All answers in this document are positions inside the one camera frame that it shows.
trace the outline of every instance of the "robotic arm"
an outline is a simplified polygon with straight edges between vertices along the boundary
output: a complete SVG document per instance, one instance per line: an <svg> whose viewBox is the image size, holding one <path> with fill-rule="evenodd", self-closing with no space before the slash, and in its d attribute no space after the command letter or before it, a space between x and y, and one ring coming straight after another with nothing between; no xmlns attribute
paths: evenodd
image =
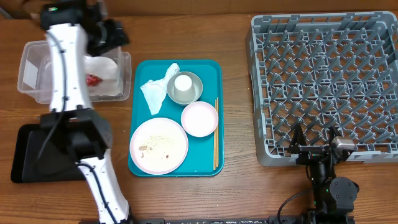
<svg viewBox="0 0 398 224"><path fill-rule="evenodd" d="M85 176L99 222L132 223L111 162L111 126L93 109L83 64L86 52L98 56L129 40L117 22L102 21L98 3L87 6L85 0L45 5L40 26L47 32L53 68L51 113L41 116L40 128Z"/></svg>

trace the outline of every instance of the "pink plate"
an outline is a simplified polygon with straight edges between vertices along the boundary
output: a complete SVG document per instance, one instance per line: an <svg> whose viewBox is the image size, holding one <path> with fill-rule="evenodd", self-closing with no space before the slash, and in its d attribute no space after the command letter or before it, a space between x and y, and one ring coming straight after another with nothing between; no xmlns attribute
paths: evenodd
<svg viewBox="0 0 398 224"><path fill-rule="evenodd" d="M205 137L217 128L218 114L210 104L197 101L182 111L181 123L184 130L195 137Z"/></svg>
<svg viewBox="0 0 398 224"><path fill-rule="evenodd" d="M188 152L188 137L182 127L167 118L142 123L130 140L130 156L140 170L162 175L178 168Z"/></svg>

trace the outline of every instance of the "red object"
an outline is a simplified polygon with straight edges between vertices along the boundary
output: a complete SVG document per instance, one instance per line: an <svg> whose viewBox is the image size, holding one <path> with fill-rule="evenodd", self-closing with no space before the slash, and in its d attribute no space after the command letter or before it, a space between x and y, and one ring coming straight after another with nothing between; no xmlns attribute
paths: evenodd
<svg viewBox="0 0 398 224"><path fill-rule="evenodd" d="M95 75L87 74L87 76L86 76L86 83L89 87L97 86L101 82L102 82L102 79Z"/></svg>

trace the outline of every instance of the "white cup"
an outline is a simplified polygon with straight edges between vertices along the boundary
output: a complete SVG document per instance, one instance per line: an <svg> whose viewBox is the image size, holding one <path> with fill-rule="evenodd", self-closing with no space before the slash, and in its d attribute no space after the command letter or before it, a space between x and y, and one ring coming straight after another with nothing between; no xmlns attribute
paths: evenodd
<svg viewBox="0 0 398 224"><path fill-rule="evenodd" d="M174 97L180 101L192 101L195 99L195 88L192 79L188 75L179 75L174 80Z"/></svg>

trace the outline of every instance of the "plastic bin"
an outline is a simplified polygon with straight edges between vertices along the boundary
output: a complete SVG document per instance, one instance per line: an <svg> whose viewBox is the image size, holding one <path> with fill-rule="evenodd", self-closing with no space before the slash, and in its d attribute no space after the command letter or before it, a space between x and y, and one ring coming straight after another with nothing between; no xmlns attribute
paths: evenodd
<svg viewBox="0 0 398 224"><path fill-rule="evenodd" d="M118 65L119 88L117 96L90 95L91 101L122 101L129 98L131 89L131 58L121 48L110 50L102 55L115 61ZM51 54L46 40L33 41L25 44L19 65L18 90L36 99L38 103L50 103L52 97L52 66ZM89 92L97 86L88 87Z"/></svg>
<svg viewBox="0 0 398 224"><path fill-rule="evenodd" d="M391 12L255 16L246 39L257 159L295 165L300 123L308 145L334 125L348 161L398 162L398 23Z"/></svg>

